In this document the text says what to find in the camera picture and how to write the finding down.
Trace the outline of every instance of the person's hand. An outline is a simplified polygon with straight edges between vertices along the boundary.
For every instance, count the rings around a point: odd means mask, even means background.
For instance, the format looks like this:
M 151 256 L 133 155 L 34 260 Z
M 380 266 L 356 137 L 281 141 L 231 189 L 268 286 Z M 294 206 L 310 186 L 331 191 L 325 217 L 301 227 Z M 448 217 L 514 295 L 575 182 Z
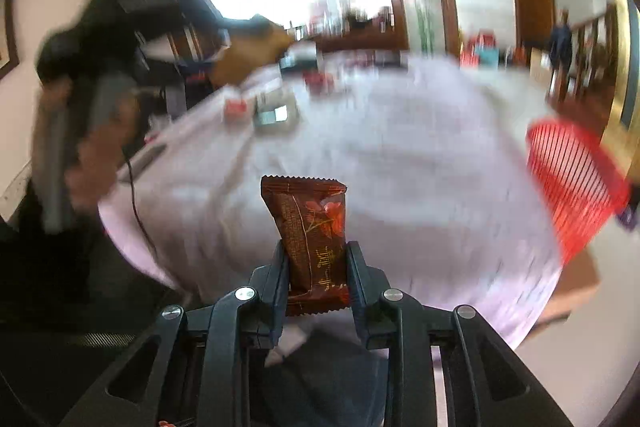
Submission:
M 46 84 L 38 103 L 31 152 L 32 177 L 36 186 L 44 179 L 47 163 L 47 129 L 52 113 L 64 106 L 71 93 L 68 78 Z M 78 145 L 78 165 L 65 172 L 71 204 L 77 211 L 91 212 L 116 181 L 116 172 L 124 162 L 122 147 L 135 135 L 138 102 L 133 95 L 124 98 L 116 115 L 89 133 Z

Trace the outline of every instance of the wooden floor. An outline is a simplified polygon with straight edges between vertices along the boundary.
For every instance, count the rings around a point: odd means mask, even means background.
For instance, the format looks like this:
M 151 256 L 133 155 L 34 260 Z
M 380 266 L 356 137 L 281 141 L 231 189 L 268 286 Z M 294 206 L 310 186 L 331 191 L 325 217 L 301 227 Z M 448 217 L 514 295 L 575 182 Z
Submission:
M 614 91 L 615 88 L 613 86 L 607 86 L 595 92 L 587 92 L 587 94 L 578 99 L 567 94 L 564 102 L 548 98 L 547 103 L 561 117 L 577 123 L 602 138 L 604 129 L 609 121 Z

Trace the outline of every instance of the person in dark blue clothing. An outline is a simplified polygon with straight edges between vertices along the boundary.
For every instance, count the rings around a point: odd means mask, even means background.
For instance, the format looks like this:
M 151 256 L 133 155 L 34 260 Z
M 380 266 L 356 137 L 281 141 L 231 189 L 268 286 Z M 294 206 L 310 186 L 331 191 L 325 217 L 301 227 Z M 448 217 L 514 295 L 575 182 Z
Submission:
M 549 37 L 549 60 L 553 67 L 553 77 L 549 93 L 559 102 L 564 100 L 568 88 L 569 68 L 571 67 L 574 50 L 572 47 L 571 27 L 569 26 L 569 11 L 560 12 L 558 24 L 551 30 Z

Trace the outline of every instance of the metal screw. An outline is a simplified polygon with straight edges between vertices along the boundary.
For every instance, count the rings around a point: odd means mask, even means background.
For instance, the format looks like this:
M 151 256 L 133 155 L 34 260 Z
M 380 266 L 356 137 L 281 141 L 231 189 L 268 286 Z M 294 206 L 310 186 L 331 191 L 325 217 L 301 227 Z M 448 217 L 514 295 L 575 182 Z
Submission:
M 239 301 L 248 301 L 249 299 L 254 298 L 255 290 L 253 288 L 249 288 L 249 286 L 242 286 L 242 288 L 238 288 L 236 290 L 236 299 Z
M 402 298 L 402 292 L 395 288 L 389 288 L 382 294 L 384 298 L 391 302 L 398 302 Z
M 172 304 L 171 306 L 167 306 L 164 310 L 162 310 L 162 317 L 164 317 L 168 321 L 172 321 L 175 317 L 179 317 L 180 313 L 180 306 Z
M 460 315 L 463 319 L 472 319 L 476 316 L 476 310 L 471 306 L 467 306 L 465 304 L 464 306 L 460 306 L 460 308 L 458 308 L 458 315 Z

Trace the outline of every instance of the white tile floor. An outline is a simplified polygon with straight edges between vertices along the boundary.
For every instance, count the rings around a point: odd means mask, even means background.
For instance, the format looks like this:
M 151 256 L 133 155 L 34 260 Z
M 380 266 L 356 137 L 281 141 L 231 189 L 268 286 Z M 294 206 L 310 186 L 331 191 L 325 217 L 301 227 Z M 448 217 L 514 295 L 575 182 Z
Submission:
M 527 71 L 466 70 L 524 149 L 527 125 L 553 115 L 546 86 Z M 600 272 L 596 295 L 562 324 L 527 339 L 518 355 L 575 427 L 597 426 L 640 360 L 640 233 L 611 219 L 590 244 Z

